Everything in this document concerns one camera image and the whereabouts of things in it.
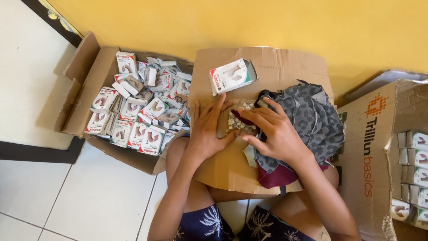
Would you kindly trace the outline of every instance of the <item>orange logo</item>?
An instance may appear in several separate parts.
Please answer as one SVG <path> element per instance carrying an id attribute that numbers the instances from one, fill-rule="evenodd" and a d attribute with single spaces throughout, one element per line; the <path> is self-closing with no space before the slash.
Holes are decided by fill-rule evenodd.
<path id="1" fill-rule="evenodd" d="M 380 113 L 382 113 L 382 110 L 386 107 L 386 100 L 387 98 L 383 98 L 380 96 L 380 93 L 377 94 L 377 96 L 370 101 L 369 105 L 367 106 L 367 111 L 364 113 L 369 117 L 370 115 L 375 116 Z"/>

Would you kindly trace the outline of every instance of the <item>white tile floor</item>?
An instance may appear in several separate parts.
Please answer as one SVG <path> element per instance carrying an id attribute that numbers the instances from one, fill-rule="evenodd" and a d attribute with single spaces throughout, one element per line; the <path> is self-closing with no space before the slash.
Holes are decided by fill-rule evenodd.
<path id="1" fill-rule="evenodd" d="M 146 241 L 166 188 L 89 144 L 74 165 L 0 160 L 0 240 Z M 237 232 L 258 202 L 218 206 Z"/>

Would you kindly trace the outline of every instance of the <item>navy shorts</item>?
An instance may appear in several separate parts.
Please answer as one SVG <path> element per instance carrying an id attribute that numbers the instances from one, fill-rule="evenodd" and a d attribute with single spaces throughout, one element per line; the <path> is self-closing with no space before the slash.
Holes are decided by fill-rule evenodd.
<path id="1" fill-rule="evenodd" d="M 271 212 L 257 206 L 244 225 L 234 234 L 221 217 L 217 205 L 185 213 L 174 241 L 315 241 Z"/>

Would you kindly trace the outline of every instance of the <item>hand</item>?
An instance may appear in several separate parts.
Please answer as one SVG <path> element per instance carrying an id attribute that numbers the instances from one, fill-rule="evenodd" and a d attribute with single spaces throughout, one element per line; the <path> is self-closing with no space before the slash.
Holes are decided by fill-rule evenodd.
<path id="1" fill-rule="evenodd" d="M 207 158 L 223 150 L 232 143 L 239 131 L 233 131 L 222 139 L 217 138 L 217 121 L 220 111 L 233 104 L 233 100 L 224 102 L 226 94 L 223 93 L 218 101 L 206 106 L 199 113 L 199 101 L 196 102 L 195 113 L 192 117 L 192 135 L 184 152 L 185 161 L 192 162 L 196 168 Z"/>
<path id="2" fill-rule="evenodd" d="M 263 100 L 272 106 L 276 113 L 267 107 L 238 111 L 241 117 L 260 127 L 267 136 L 266 142 L 251 135 L 243 135 L 241 138 L 262 155 L 284 161 L 291 167 L 306 160 L 314 160 L 313 153 L 300 139 L 281 105 L 266 97 Z"/>

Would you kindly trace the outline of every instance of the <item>yellow wall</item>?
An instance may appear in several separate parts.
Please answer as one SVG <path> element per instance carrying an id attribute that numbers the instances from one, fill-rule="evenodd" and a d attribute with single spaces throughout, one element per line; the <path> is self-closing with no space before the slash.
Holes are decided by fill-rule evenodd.
<path id="1" fill-rule="evenodd" d="M 338 96 L 380 70 L 428 72 L 426 0 L 48 1 L 102 45 L 190 61 L 201 48 L 263 45 L 311 52 L 325 58 Z"/>

